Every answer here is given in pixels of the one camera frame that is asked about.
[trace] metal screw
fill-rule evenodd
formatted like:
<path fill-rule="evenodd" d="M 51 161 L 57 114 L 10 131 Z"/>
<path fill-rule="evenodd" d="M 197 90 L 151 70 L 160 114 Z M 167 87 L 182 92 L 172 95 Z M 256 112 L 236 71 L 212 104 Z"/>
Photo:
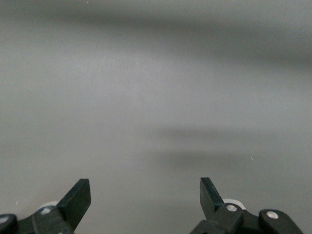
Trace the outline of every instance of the metal screw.
<path fill-rule="evenodd" d="M 268 211 L 267 216 L 273 219 L 278 219 L 278 214 L 275 213 L 274 211 Z"/>
<path fill-rule="evenodd" d="M 5 223 L 8 220 L 9 220 L 8 216 L 2 217 L 2 218 L 0 218 L 0 224 Z"/>
<path fill-rule="evenodd" d="M 46 215 L 47 213 L 49 213 L 51 211 L 51 209 L 50 208 L 48 208 L 48 207 L 45 207 L 41 212 L 40 212 L 40 214 L 42 214 L 42 215 Z"/>
<path fill-rule="evenodd" d="M 231 212 L 237 211 L 237 208 L 234 205 L 228 205 L 226 209 L 228 209 L 228 211 L 231 211 Z"/>

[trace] black plastic part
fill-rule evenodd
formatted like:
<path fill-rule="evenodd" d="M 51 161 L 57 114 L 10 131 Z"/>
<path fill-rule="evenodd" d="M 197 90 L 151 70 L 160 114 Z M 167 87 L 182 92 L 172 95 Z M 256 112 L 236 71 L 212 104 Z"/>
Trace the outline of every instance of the black plastic part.
<path fill-rule="evenodd" d="M 90 203 L 89 180 L 80 179 L 56 206 L 43 207 L 18 222 L 13 214 L 0 215 L 0 234 L 73 234 Z"/>
<path fill-rule="evenodd" d="M 218 208 L 224 205 L 210 178 L 200 179 L 200 205 L 207 220 L 210 219 Z"/>
<path fill-rule="evenodd" d="M 17 219 L 14 214 L 0 215 L 0 234 L 14 233 L 17 228 Z"/>
<path fill-rule="evenodd" d="M 214 221 L 201 221 L 190 234 L 226 234 L 226 231 Z"/>
<path fill-rule="evenodd" d="M 90 184 L 88 179 L 80 179 L 56 205 L 64 220 L 73 230 L 91 204 Z"/>
<path fill-rule="evenodd" d="M 236 207 L 236 211 L 229 211 L 227 206 Z M 228 234 L 234 234 L 243 223 L 243 210 L 231 203 L 221 206 L 214 214 L 212 220 L 216 221 Z"/>
<path fill-rule="evenodd" d="M 243 224 L 239 227 L 237 234 L 264 234 L 259 226 L 259 217 L 243 210 Z"/>
<path fill-rule="evenodd" d="M 277 213 L 278 218 L 267 216 L 267 212 Z M 284 212 L 278 210 L 262 210 L 259 213 L 259 223 L 263 230 L 272 234 L 303 234 L 292 219 Z"/>
<path fill-rule="evenodd" d="M 72 227 L 64 221 L 59 210 L 54 206 L 39 209 L 32 215 L 32 223 L 36 234 L 73 234 Z"/>

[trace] gray wall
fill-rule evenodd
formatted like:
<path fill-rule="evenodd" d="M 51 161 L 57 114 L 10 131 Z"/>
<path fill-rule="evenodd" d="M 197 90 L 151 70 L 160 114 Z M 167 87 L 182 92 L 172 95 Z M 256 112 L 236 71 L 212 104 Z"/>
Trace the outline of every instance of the gray wall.
<path fill-rule="evenodd" d="M 312 230 L 311 1 L 0 3 L 0 213 L 79 178 L 77 234 L 189 233 L 199 178 Z"/>

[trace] blurry background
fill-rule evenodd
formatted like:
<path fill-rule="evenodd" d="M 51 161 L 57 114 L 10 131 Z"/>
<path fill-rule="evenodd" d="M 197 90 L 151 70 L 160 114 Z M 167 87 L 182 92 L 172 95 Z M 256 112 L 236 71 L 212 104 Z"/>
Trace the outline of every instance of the blurry background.
<path fill-rule="evenodd" d="M 187 234 L 199 179 L 312 230 L 312 2 L 0 3 L 0 213 L 79 178 L 76 233 Z"/>

